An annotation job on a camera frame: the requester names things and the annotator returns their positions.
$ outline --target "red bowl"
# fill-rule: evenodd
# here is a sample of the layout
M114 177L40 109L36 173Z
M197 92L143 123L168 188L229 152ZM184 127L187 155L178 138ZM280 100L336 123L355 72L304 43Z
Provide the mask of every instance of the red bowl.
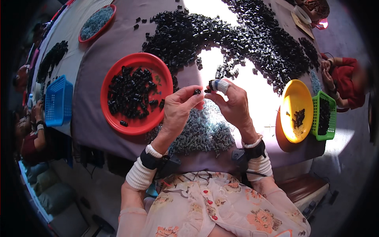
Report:
M81 39L81 37L80 37L80 33L81 33L81 30L80 30L80 32L79 32L79 36L78 36L78 39L79 39L79 42L81 42L81 43L84 43L84 42L88 42L88 41L90 41L90 40L93 40L94 38L96 38L103 30L105 30L106 29L106 27L111 23L111 21L112 21L112 19L114 18L114 14L116 13L116 6L115 5L113 5L113 4L110 4L110 5L106 5L106 6L104 6L104 7L102 7L102 8L105 8L105 7L108 7L108 6L111 6L112 8L113 8L113 14L112 14L112 16L111 16L111 18L109 18L109 20L107 21L107 23L105 23L105 25L96 33L96 34L94 34L91 38L89 38L89 39L86 39L86 40L82 40Z
M159 108L159 104L151 107L147 106L149 115L143 119L127 118L121 113L112 115L108 108L108 86L111 84L111 80L114 75L121 75L121 67L133 67L132 72L141 67L151 71L153 82L157 84L156 91L150 91L149 101L158 100L158 103L166 96L173 93L172 77L166 64L157 56L150 53L133 53L126 57L123 57L117 61L106 74L103 85L100 92L100 104L104 117L116 131L126 135L140 135L152 130L163 119L163 109ZM120 121L123 120L128 123L127 127L120 125Z

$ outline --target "floral blouse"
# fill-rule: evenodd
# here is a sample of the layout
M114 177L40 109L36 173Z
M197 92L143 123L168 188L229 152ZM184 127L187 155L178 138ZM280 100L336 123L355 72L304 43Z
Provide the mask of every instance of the floral blouse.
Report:
M218 225L236 236L309 236L306 218L264 177L251 189L227 173L172 175L157 184L158 197L147 214L120 213L117 236L207 237Z

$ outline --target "finger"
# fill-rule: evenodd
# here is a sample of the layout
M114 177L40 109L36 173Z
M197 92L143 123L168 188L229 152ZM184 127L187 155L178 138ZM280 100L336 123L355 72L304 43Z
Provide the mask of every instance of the finger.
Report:
M205 104L205 101L200 101L200 103L198 103L195 108L198 109L198 110L202 110L204 107L203 105Z
M193 92L196 89L203 90L203 87L199 85L186 86L178 90L177 92L175 92L173 95L174 95L174 98L176 98L176 100L180 98L182 101L186 101L188 98L190 98L193 95Z
M226 101L219 94L216 94L216 93L207 93L207 94L205 94L205 98L212 100L220 108L227 106Z
M193 109L197 104L199 104L204 99L204 95L197 94L191 96L188 100L186 100L182 106L185 107L188 111Z

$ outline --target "concrete floor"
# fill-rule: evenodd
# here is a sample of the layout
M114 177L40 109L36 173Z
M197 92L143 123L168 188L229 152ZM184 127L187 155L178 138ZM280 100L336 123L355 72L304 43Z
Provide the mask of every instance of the concrete floor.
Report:
M366 64L368 56L365 45L346 8L336 0L328 0L328 3L328 28L322 31L314 30L321 51L329 52L335 57L356 58L362 64ZM322 157L274 170L276 180L285 180L310 171L321 177L328 177L331 191L340 192L332 206L323 204L323 207L314 212L311 236L335 235L360 195L373 163L372 154L366 102L362 108L337 115L335 138L327 141ZM122 177L111 174L106 165L103 169L95 170L92 180L78 163L74 164L73 170L62 160L52 162L52 167L61 179L78 190L79 196L84 196L90 201L91 210L81 206L88 221L92 220L92 214L98 214L117 229L120 186L124 181ZM92 171L92 166L89 165L88 169ZM90 236L94 231L93 226L86 236Z

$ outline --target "finger bandage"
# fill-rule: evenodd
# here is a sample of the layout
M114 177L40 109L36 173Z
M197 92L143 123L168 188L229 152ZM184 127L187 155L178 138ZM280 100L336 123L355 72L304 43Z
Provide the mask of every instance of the finger bandage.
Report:
M226 94L229 86L230 86L230 83L225 80L210 80L209 81L209 88L212 91L221 91L222 93Z

